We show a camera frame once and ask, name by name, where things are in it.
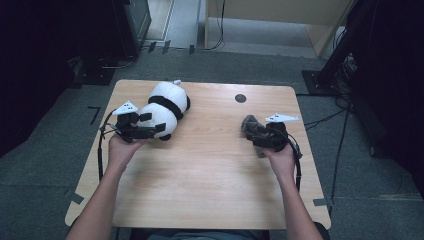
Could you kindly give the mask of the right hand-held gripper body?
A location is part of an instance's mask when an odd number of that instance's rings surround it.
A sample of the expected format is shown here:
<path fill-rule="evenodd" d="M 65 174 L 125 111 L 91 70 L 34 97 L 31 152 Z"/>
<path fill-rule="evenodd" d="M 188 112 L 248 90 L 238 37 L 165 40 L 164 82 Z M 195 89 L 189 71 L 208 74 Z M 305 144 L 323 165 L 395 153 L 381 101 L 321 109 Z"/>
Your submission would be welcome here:
<path fill-rule="evenodd" d="M 286 122 L 299 120 L 297 116 L 290 116 L 275 113 L 265 118 L 266 129 L 269 131 L 269 137 L 273 140 L 273 146 L 276 151 L 281 151 L 289 144 L 295 152 L 299 151 L 296 140 L 288 133 Z"/>

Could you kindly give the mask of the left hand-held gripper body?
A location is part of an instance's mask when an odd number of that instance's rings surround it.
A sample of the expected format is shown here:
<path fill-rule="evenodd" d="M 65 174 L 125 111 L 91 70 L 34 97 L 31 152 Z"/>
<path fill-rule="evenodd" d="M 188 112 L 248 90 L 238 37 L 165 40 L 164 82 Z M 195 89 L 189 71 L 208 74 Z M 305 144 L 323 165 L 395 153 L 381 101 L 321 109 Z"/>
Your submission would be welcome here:
<path fill-rule="evenodd" d="M 126 142 L 130 143 L 133 140 L 138 140 L 137 123 L 139 121 L 138 108 L 130 101 L 112 111 L 112 114 L 117 117 L 115 130 L 118 135 Z"/>

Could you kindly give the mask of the grey cloth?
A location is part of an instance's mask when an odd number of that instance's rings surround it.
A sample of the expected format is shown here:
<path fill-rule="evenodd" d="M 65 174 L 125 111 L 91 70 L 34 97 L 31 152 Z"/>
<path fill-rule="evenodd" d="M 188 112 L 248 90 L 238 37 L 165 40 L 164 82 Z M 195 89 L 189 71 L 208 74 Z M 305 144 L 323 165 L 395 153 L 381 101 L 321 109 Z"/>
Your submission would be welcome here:
<path fill-rule="evenodd" d="M 248 141 L 251 141 L 252 142 L 252 144 L 253 144 L 253 139 L 254 138 L 259 138 L 259 137 L 268 138 L 269 137 L 268 132 L 267 132 L 267 135 L 266 136 L 257 136 L 257 135 L 255 135 L 254 132 L 253 132 L 253 129 L 255 127 L 264 127 L 264 128 L 266 128 L 253 115 L 247 115 L 243 119 L 243 121 L 242 121 L 241 132 L 245 135 L 245 138 Z M 265 153 L 263 151 L 263 149 L 266 148 L 266 147 L 254 146 L 254 148 L 255 148 L 255 151 L 256 151 L 257 156 L 259 158 L 265 158 L 266 157 L 266 155 L 265 155 Z"/>

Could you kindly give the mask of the panda plush toy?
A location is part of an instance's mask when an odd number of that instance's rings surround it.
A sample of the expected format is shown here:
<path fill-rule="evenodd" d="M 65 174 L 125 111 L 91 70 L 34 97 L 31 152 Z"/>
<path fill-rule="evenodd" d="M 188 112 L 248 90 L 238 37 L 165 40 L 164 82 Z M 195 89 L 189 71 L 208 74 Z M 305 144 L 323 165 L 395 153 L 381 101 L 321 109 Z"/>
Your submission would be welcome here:
<path fill-rule="evenodd" d="M 165 128 L 158 131 L 154 137 L 162 141 L 171 138 L 177 123 L 184 117 L 184 113 L 190 108 L 191 100 L 186 91 L 179 86 L 180 80 L 174 82 L 159 82 L 151 91 L 148 104 L 137 113 L 150 114 L 149 120 L 139 120 L 138 127 L 155 127 L 164 124 Z"/>

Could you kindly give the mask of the person's left hand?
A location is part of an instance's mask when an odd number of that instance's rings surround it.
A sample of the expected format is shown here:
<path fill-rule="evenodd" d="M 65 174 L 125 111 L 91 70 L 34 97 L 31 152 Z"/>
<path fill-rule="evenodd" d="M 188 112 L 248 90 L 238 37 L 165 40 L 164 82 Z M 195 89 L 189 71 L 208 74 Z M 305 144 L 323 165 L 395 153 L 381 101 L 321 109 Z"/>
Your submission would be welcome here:
<path fill-rule="evenodd" d="M 146 140 L 133 140 L 126 142 L 117 134 L 109 140 L 107 173 L 122 174 L 134 154 L 140 149 Z"/>

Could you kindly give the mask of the person's right hand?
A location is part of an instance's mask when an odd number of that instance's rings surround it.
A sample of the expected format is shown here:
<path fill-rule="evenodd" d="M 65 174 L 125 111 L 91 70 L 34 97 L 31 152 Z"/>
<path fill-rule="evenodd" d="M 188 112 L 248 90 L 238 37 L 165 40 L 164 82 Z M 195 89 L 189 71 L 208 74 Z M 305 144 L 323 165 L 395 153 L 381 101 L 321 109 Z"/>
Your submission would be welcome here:
<path fill-rule="evenodd" d="M 289 145 L 286 145 L 279 152 L 268 148 L 264 148 L 263 152 L 270 160 L 272 170 L 277 176 L 279 182 L 294 182 L 294 153 Z"/>

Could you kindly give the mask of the black angled floor tape mark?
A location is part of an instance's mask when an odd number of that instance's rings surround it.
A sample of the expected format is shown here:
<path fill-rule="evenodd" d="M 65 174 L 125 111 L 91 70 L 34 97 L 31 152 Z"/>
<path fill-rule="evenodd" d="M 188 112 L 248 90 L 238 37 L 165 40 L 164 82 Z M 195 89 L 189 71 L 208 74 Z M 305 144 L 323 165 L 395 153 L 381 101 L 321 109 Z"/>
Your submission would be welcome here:
<path fill-rule="evenodd" d="M 101 107 L 99 107 L 99 106 L 88 106 L 87 108 L 90 109 L 90 110 L 94 110 L 95 111 L 95 113 L 94 113 L 94 115 L 93 115 L 93 117 L 92 117 L 92 119 L 90 121 L 90 125 L 93 125 L 94 122 L 97 119 L 97 116 L 98 116 L 98 114 L 99 114 L 99 112 L 101 110 Z"/>

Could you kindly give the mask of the black stand base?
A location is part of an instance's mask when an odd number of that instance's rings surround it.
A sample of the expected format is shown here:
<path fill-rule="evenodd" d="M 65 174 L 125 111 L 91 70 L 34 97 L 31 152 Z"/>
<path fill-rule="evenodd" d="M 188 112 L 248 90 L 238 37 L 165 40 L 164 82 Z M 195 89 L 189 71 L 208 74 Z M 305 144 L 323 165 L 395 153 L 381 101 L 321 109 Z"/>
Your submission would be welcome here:
<path fill-rule="evenodd" d="M 83 85 L 109 86 L 114 69 L 104 68 L 96 59 L 83 59 L 72 83 L 73 88 Z"/>

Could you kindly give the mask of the black equipment cabinet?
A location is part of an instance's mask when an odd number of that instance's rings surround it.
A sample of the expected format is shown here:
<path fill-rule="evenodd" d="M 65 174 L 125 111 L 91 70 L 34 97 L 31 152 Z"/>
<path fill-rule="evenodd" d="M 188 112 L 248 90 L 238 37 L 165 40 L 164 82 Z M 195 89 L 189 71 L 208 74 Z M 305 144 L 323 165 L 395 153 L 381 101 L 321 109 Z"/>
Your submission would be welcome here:
<path fill-rule="evenodd" d="M 118 29 L 118 57 L 136 57 L 151 24 L 147 0 L 113 0 Z"/>

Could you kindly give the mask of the black metal stand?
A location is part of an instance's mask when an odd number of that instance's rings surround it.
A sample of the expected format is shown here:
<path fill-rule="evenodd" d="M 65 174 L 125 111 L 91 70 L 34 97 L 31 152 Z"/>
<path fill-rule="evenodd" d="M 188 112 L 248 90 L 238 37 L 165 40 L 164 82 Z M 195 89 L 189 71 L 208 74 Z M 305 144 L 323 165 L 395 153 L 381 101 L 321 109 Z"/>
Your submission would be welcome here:
<path fill-rule="evenodd" d="M 366 0 L 354 0 L 344 12 L 347 30 L 341 37 L 340 42 L 335 47 L 325 66 L 320 71 L 302 71 L 302 76 L 310 95 L 341 95 L 341 91 L 337 87 L 337 71 L 341 68 L 341 65 L 349 54 L 350 48 L 353 46 L 354 35 L 367 15 L 369 4 L 371 2 L 367 2 Z"/>

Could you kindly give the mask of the dark curtain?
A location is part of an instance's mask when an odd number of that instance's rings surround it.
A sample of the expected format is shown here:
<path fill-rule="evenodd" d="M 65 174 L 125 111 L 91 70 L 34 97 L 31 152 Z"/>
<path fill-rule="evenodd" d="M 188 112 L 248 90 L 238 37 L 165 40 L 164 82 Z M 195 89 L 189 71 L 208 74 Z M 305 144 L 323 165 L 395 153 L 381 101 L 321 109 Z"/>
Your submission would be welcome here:
<path fill-rule="evenodd" d="M 26 141 L 74 81 L 99 67 L 95 38 L 111 0 L 0 0 L 0 157 Z"/>
<path fill-rule="evenodd" d="M 424 0 L 359 0 L 349 81 L 382 128 L 375 145 L 407 170 L 424 198 Z"/>

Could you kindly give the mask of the person's dark clothing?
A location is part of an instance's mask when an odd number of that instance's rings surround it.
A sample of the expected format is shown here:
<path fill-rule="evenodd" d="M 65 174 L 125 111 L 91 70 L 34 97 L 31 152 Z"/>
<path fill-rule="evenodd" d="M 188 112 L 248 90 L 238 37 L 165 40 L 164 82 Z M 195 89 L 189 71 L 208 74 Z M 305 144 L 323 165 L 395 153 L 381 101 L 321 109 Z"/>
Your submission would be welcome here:
<path fill-rule="evenodd" d="M 131 230 L 131 240 L 270 240 L 266 230 L 142 229 Z"/>

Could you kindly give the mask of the light wooden cabinet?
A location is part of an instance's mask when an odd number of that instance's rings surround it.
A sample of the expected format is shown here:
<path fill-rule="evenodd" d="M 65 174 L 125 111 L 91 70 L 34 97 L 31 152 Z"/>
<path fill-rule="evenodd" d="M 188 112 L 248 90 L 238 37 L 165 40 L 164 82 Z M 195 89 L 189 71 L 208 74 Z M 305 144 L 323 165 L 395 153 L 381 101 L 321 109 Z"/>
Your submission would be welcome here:
<path fill-rule="evenodd" d="M 230 18 L 304 24 L 317 56 L 322 56 L 356 0 L 206 0 L 204 43 L 209 19 Z"/>

